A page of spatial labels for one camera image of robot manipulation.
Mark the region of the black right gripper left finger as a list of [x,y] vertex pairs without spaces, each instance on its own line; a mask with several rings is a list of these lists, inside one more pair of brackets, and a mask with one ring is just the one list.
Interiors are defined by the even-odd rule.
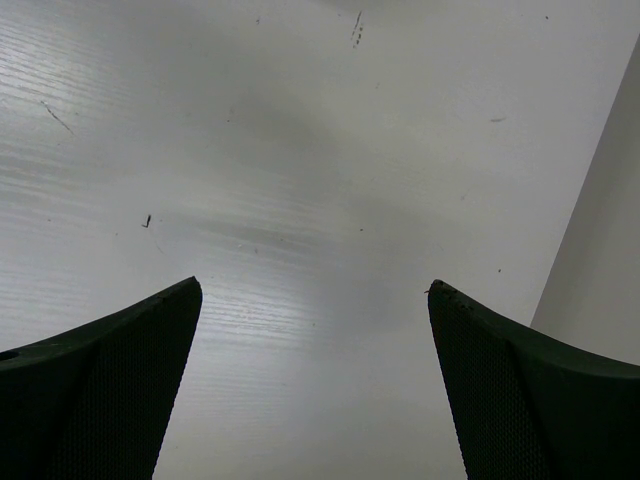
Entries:
[[2,478],[152,478],[202,299],[190,277],[2,352]]

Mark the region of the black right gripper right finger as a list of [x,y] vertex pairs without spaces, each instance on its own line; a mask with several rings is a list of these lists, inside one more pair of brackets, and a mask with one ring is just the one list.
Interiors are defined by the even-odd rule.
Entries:
[[639,368],[436,280],[429,320],[470,479],[636,479]]

